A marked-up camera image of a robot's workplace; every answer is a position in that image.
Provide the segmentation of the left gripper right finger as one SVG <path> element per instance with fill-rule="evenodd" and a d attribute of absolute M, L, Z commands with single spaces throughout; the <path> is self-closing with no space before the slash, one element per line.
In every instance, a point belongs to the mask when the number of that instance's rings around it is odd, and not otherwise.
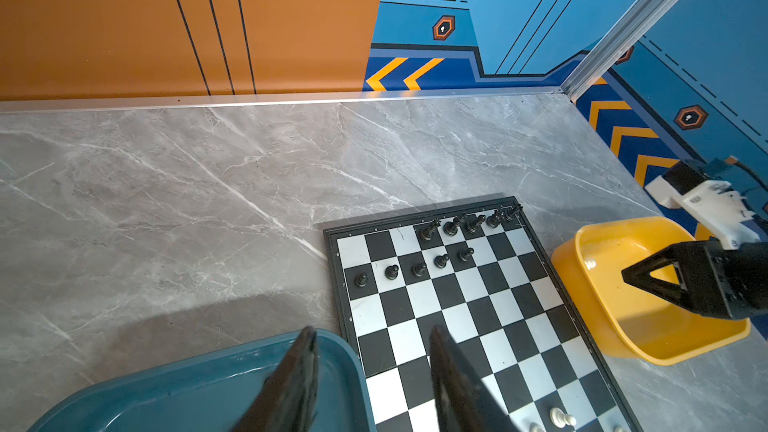
<path fill-rule="evenodd" d="M 440 431 L 515 431 L 445 326 L 430 335 L 430 367 Z"/>

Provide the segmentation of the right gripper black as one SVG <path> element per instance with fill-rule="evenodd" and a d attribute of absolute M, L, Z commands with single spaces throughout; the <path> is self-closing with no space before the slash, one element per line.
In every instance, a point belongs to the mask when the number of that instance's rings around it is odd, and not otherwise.
<path fill-rule="evenodd" d="M 767 314 L 767 243 L 725 250 L 719 241 L 681 242 L 624 268 L 623 281 L 690 312 L 708 312 L 711 265 L 719 298 L 715 317 L 741 320 Z M 653 273 L 671 266 L 676 282 Z"/>

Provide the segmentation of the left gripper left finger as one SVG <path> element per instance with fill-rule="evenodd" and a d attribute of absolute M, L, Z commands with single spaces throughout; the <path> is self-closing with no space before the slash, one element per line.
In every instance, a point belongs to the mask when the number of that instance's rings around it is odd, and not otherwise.
<path fill-rule="evenodd" d="M 317 390 L 317 331 L 306 326 L 232 431 L 309 431 Z"/>

